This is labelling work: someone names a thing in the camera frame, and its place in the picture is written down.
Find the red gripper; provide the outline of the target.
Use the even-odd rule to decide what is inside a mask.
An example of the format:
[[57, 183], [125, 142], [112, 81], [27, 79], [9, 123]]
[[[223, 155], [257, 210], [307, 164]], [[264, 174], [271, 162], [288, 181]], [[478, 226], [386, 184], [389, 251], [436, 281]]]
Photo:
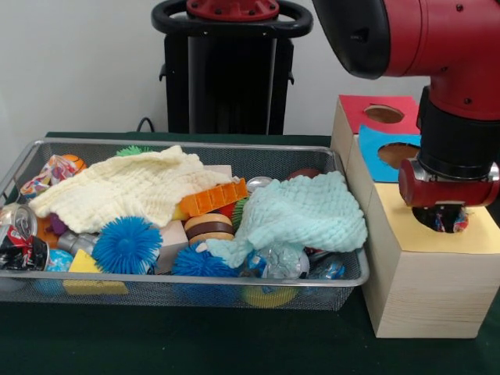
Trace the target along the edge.
[[409, 207], [435, 205], [486, 206], [499, 193], [499, 168], [480, 180], [449, 180], [428, 173], [417, 159], [404, 159], [398, 171], [400, 195]]

